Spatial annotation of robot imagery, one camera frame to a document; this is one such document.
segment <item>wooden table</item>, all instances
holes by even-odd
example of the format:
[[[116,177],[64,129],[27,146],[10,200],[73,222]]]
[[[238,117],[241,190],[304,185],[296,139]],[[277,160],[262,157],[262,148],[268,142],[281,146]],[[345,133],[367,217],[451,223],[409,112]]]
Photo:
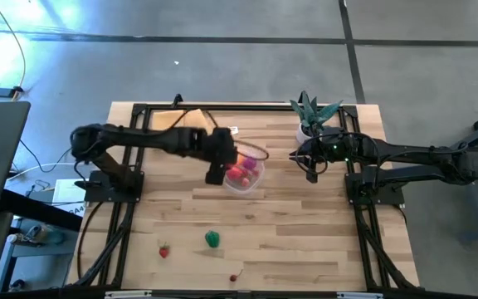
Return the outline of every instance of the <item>wooden table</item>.
[[[128,126],[132,106],[131,102],[114,102],[108,122]],[[361,131],[385,139],[378,106],[357,107]],[[122,287],[365,290],[354,212],[344,191],[345,164],[330,164],[319,182],[310,184],[305,173],[288,160],[288,154],[298,146],[295,132],[299,119],[294,112],[212,110],[212,114],[220,126],[239,128],[234,138],[270,152],[262,184],[246,197],[236,196],[224,187],[205,185],[207,163],[157,149],[145,150],[144,191],[134,213]],[[339,126],[338,116],[328,125]],[[120,162],[123,150],[112,148],[110,153]],[[111,209],[112,204],[104,204],[90,221],[81,254],[83,271],[105,245]],[[377,206],[377,210],[386,252],[417,285],[402,215],[388,206]],[[210,229],[221,235],[217,249],[211,249],[204,240]],[[171,252],[163,259],[158,250],[165,243]],[[371,259],[377,270],[373,254]],[[108,282],[116,261],[114,252]],[[237,281],[230,282],[230,275],[241,270]],[[68,282],[74,281],[75,258]]]

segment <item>strawberry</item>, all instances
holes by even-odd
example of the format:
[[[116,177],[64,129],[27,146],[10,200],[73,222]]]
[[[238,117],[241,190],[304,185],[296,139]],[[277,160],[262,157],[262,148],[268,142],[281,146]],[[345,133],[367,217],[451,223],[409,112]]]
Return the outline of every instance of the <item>strawberry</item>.
[[[169,255],[169,245],[165,243],[162,247],[159,248],[158,253],[163,258],[166,258]]]

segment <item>green leaves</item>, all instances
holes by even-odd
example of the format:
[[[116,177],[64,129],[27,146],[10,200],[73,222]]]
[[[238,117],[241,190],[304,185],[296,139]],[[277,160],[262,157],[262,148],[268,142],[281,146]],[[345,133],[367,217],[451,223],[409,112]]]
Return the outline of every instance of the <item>green leaves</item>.
[[[300,123],[305,128],[312,128],[316,134],[321,134],[324,130],[322,124],[329,120],[339,109],[340,104],[342,101],[338,103],[333,103],[327,105],[326,107],[322,108],[318,111],[318,104],[316,97],[313,100],[309,100],[309,96],[307,92],[302,91],[300,94],[300,99],[298,101],[302,102],[303,109],[300,107],[296,101],[291,100],[290,105],[292,109],[298,114],[300,117]]]
[[[330,119],[337,112],[340,107],[340,104],[342,104],[342,101],[339,101],[339,103],[329,104],[326,107],[322,108],[322,110],[318,113],[318,122],[320,124],[323,124],[328,119]]]
[[[311,104],[309,102],[309,97],[307,96],[307,92],[302,91],[300,98],[302,98],[302,105],[304,105],[305,118],[308,121],[310,121],[312,116],[316,116],[316,110],[313,110],[313,108],[311,107]]]
[[[300,108],[298,103],[296,103],[295,100],[290,100],[290,105],[292,106],[292,110],[294,110],[296,113],[298,113],[298,116],[300,117],[300,120],[304,120],[304,111]]]

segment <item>gray floor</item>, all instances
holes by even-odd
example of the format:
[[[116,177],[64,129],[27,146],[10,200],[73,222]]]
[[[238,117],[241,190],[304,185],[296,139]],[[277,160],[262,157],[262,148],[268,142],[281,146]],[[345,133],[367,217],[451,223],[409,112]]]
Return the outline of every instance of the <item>gray floor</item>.
[[[478,41],[476,0],[346,2],[355,38]],[[15,29],[29,32],[344,38],[336,0],[0,0],[0,7]],[[1,19],[0,30],[6,30]],[[25,38],[22,45],[27,55],[22,100],[32,103],[22,138],[44,163],[68,148],[73,128],[105,121],[114,100],[172,100],[176,93],[186,100],[289,100],[306,89],[321,101],[356,101],[341,45]],[[390,142],[451,145],[478,120],[478,47],[356,47],[356,52],[365,100],[380,105]],[[0,36],[0,86],[16,85],[21,69],[12,38]],[[15,163],[20,169],[35,165],[23,148]],[[48,175],[31,172],[8,187],[24,192],[35,179],[54,184],[74,176],[61,166]],[[422,286],[478,295],[478,243],[458,241],[459,233],[474,229],[466,189],[433,182],[410,184],[403,192]],[[49,271],[45,260],[31,264]]]

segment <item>clear plastic bowl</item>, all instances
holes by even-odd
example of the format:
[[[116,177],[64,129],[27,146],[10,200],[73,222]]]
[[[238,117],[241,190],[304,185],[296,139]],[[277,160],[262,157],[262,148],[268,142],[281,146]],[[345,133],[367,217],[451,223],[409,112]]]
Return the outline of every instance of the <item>clear plastic bowl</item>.
[[[226,172],[224,185],[235,194],[248,194],[263,180],[263,176],[265,175],[265,163],[262,160],[244,157],[237,157],[237,162],[232,169]]]

